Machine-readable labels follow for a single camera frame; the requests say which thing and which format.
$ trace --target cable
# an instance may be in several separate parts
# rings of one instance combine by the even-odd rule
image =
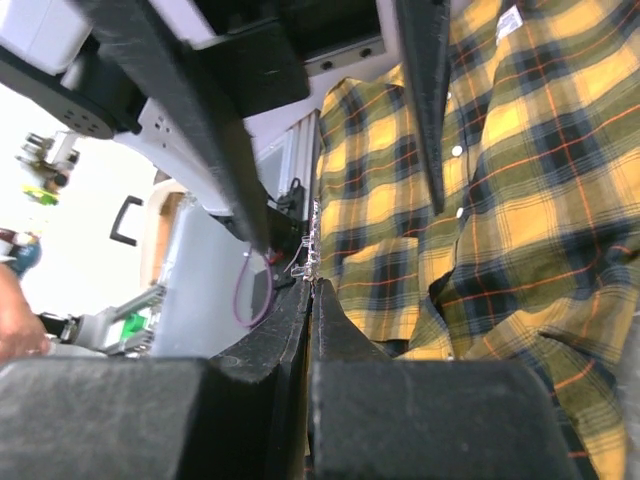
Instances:
[[[289,265],[287,265],[287,268],[284,269],[283,273],[287,273],[289,271],[289,269],[291,267],[293,267],[293,264],[296,263],[296,260],[298,259],[298,255],[300,255],[300,252],[302,251],[302,247],[303,246],[304,246],[304,243],[301,243],[300,246],[298,247],[298,250],[296,250],[295,255],[291,259],[291,263],[289,263]]]
[[[240,293],[240,285],[242,283],[242,277],[244,277],[247,267],[249,266],[249,261],[251,260],[252,251],[253,249],[250,248],[249,251],[247,252],[244,265],[242,265],[242,269],[240,270],[240,274],[238,275],[238,281],[236,282],[236,289],[233,294],[233,315],[236,319],[236,322],[238,322],[240,325],[242,325],[245,328],[253,328],[257,326],[259,323],[261,323],[269,313],[269,308],[271,307],[271,302],[273,301],[273,272],[271,271],[271,265],[269,264],[269,259],[267,258],[266,255],[262,255],[262,259],[264,260],[264,266],[266,268],[266,273],[267,273],[267,294],[264,300],[264,304],[262,306],[262,309],[258,312],[258,314],[248,322],[240,318],[240,313],[238,312],[238,294]]]

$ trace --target green component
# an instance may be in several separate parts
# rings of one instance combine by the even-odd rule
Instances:
[[[122,328],[122,335],[120,335],[120,340],[126,340],[134,333],[142,330],[146,322],[147,318],[138,313],[132,313],[131,315],[129,315],[124,321],[124,327]]]

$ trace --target shirt pocket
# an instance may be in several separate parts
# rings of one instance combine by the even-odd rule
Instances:
[[[409,340],[420,311],[418,239],[387,239],[346,257],[337,293],[369,340]]]

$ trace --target gray panel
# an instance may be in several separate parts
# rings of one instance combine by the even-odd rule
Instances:
[[[167,293],[152,356],[211,357],[248,333],[235,321],[232,305],[246,251],[200,204],[183,203],[163,271]],[[252,289],[247,272],[239,302],[244,319],[251,316]]]
[[[640,478],[640,303],[618,368],[618,395],[629,434],[625,478]]]

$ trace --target yellow plaid shirt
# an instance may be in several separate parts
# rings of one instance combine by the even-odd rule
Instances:
[[[434,216],[400,67],[321,117],[321,274],[408,359],[516,359],[547,386],[585,478],[624,474],[615,398],[640,271],[636,0],[506,0],[452,20]]]

